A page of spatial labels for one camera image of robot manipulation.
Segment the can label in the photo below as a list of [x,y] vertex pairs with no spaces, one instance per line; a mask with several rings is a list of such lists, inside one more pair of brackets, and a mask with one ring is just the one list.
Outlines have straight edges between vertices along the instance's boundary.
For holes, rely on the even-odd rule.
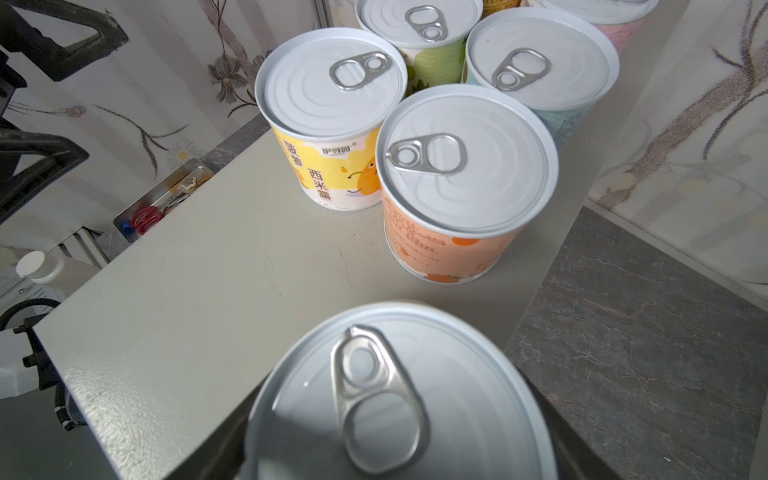
[[621,56],[627,47],[629,42],[632,41],[632,37],[635,32],[640,29],[640,26],[645,22],[643,17],[640,20],[635,20],[629,23],[620,23],[617,25],[595,25],[598,30],[605,33],[605,36],[611,40],[611,43],[616,47],[616,52]]
[[[464,83],[472,85],[480,85],[482,87],[492,88],[488,85],[481,84],[477,78],[472,74],[469,68],[465,69],[463,75]],[[584,116],[590,111],[594,104],[587,105],[575,110],[535,110],[531,109],[533,113],[538,116],[544,125],[549,130],[549,133],[554,139],[554,144],[558,150],[565,145],[568,140],[573,136],[576,128],[579,126]]]
[[361,210],[381,201],[376,173],[379,129],[338,142],[310,142],[273,128],[304,192],[318,204]]
[[437,48],[398,48],[406,61],[406,97],[435,85],[458,83],[464,66],[466,38]]
[[485,18],[491,13],[518,6],[520,6],[520,0],[483,0],[482,17]]
[[474,280],[490,270],[522,227],[499,237],[459,238],[411,220],[386,195],[384,231],[395,257],[415,275],[440,283]]

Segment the orange can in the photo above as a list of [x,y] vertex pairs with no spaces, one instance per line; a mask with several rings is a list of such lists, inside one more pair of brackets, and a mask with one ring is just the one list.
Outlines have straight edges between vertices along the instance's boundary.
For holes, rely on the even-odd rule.
[[408,271],[440,283],[488,272],[558,179],[541,120],[499,91],[466,84],[402,102],[379,132],[376,165],[389,248]]

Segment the gray tile floor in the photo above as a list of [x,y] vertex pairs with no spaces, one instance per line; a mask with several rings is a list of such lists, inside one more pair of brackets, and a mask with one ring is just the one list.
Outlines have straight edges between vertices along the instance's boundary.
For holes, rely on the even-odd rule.
[[748,478],[768,315],[590,210],[508,354],[627,480]]
[[90,429],[61,427],[54,390],[0,400],[0,478],[117,480]]

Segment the light blue can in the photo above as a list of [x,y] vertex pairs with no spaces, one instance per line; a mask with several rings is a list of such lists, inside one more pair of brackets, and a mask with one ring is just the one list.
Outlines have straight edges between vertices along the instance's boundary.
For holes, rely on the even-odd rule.
[[616,49],[593,25],[545,8],[511,8],[472,30],[463,81],[532,109],[559,149],[618,74]]

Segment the wall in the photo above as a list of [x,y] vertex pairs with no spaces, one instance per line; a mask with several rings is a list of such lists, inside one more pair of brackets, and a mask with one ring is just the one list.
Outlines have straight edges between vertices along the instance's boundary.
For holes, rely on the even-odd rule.
[[360,28],[355,16],[355,0],[326,0],[334,27]]
[[[316,25],[310,0],[74,0],[106,12],[129,40],[54,82],[24,55],[27,81],[4,118],[72,139],[90,157],[0,225],[0,244],[53,247],[79,227],[112,219],[190,157],[258,114],[253,79],[263,57]],[[18,10],[60,45],[93,33]]]
[[768,297],[766,0],[691,2],[590,198]]

